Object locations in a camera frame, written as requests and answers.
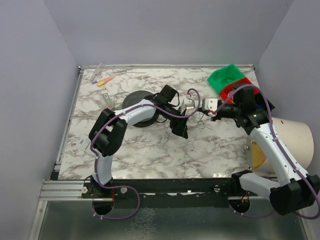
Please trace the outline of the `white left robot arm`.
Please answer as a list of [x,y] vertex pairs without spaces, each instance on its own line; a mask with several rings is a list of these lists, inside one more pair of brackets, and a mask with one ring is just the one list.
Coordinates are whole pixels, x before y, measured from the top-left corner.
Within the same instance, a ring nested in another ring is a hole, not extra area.
[[141,121],[160,114],[169,120],[174,135],[188,138],[185,112],[180,113],[170,104],[177,94],[166,84],[159,93],[148,95],[130,107],[117,111],[106,108],[101,112],[88,136],[90,150],[95,154],[94,181],[105,186],[112,180],[113,156],[121,147],[127,128]]

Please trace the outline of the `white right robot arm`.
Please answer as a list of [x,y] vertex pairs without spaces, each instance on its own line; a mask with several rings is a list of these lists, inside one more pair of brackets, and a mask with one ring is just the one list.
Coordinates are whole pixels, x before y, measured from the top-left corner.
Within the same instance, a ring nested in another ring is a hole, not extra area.
[[253,192],[270,201],[273,209],[284,216],[319,203],[320,178],[310,175],[293,157],[287,146],[276,133],[267,98],[262,99],[266,108],[256,106],[253,84],[236,84],[229,99],[218,104],[213,120],[234,119],[254,140],[270,161],[277,176],[272,181],[246,170],[233,178],[244,190]]

